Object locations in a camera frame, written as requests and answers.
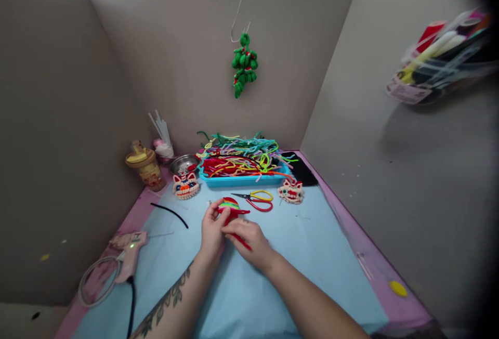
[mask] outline finger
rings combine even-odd
[[[217,201],[213,202],[209,208],[210,209],[213,209],[215,210],[216,208],[218,208],[220,206],[220,204],[222,204],[224,202],[224,198],[221,198],[221,199],[218,199]]]
[[[247,252],[247,251],[248,251],[248,250],[246,249],[246,247],[245,247],[245,246],[243,246],[243,245],[241,244],[241,242],[240,242],[239,240],[237,240],[237,239],[236,239],[233,235],[231,235],[231,234],[227,234],[227,235],[225,235],[225,237],[226,237],[227,239],[229,239],[229,240],[232,242],[232,244],[234,244],[234,247],[237,249],[237,251],[238,251],[239,253],[241,253],[241,252]]]
[[[227,226],[222,227],[220,230],[223,233],[236,233],[237,235],[248,239],[250,237],[251,228],[241,223],[235,223],[235,220],[233,220]]]
[[[239,223],[239,224],[245,225],[245,226],[257,225],[255,222],[251,222],[250,220],[248,220],[246,218],[241,218],[241,217],[233,219],[231,221],[231,223]]]
[[[208,209],[206,210],[206,213],[204,214],[205,217],[211,217],[213,219],[216,219],[218,214],[216,213],[216,208],[218,208],[218,206],[220,204],[222,204],[224,202],[224,199],[218,199],[217,201],[211,203],[211,205],[208,207]]]
[[[230,208],[229,207],[224,208],[224,211],[222,212],[222,214],[220,214],[220,216],[217,219],[217,222],[220,224],[220,227],[225,225],[225,221],[227,220],[227,218],[229,218],[229,216],[230,216]]]

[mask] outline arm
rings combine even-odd
[[[223,201],[210,205],[202,223],[201,248],[175,284],[166,291],[130,338],[189,337],[213,275],[224,251],[220,228],[230,214],[226,209],[218,219],[215,211]]]
[[[222,232],[274,285],[304,338],[369,338],[338,304],[272,249],[256,223],[238,218],[222,227]],[[253,251],[231,233],[243,237]]]

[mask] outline wire hanger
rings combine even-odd
[[[235,25],[235,21],[238,18],[239,9],[241,8],[242,1],[243,0],[239,0],[238,11],[235,13],[235,18],[234,18],[234,21],[232,22],[232,28],[230,29],[230,41],[233,42],[233,43],[237,43],[238,41],[241,40],[241,38],[239,38],[237,40],[234,40],[234,25]],[[250,29],[250,24],[251,24],[251,21],[249,21],[247,29],[246,30],[243,29],[242,33],[248,33],[248,30]]]
[[[237,20],[238,18],[238,15],[239,15],[239,9],[241,8],[241,2],[243,0],[239,0],[239,6],[238,6],[238,11],[235,13],[235,18],[234,18],[234,21],[232,22],[232,28],[230,29],[230,41],[233,42],[233,43],[237,43],[239,40],[241,40],[241,38],[237,39],[237,40],[234,40],[234,25],[235,25],[235,21]],[[251,21],[249,21],[248,23],[248,28],[246,29],[246,31],[243,29],[243,33],[248,33],[248,30],[250,29],[250,24],[251,24]]]

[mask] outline forearm tattoo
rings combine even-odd
[[[190,267],[193,262],[194,260],[192,260],[186,271],[184,271],[180,278],[174,283],[174,285],[168,291],[166,291],[165,295],[160,298],[158,303],[144,318],[144,321],[142,321],[137,330],[135,330],[135,333],[132,335],[134,339],[138,338],[141,335],[142,337],[146,337],[147,333],[149,331],[152,331],[153,321],[155,321],[156,326],[160,323],[161,318],[163,318],[165,307],[168,308],[171,305],[173,309],[177,306],[178,303],[182,301],[182,291],[180,287],[182,287],[185,284],[186,279],[190,277]]]

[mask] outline metal bowl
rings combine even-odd
[[[187,171],[189,171],[189,166],[197,166],[199,164],[199,160],[198,158],[194,155],[194,154],[185,154],[183,156],[180,156],[178,158],[175,159],[175,161],[173,161],[171,164],[170,164],[170,173],[173,175],[173,174],[177,174],[178,175],[178,172],[181,168],[185,168],[187,169]]]

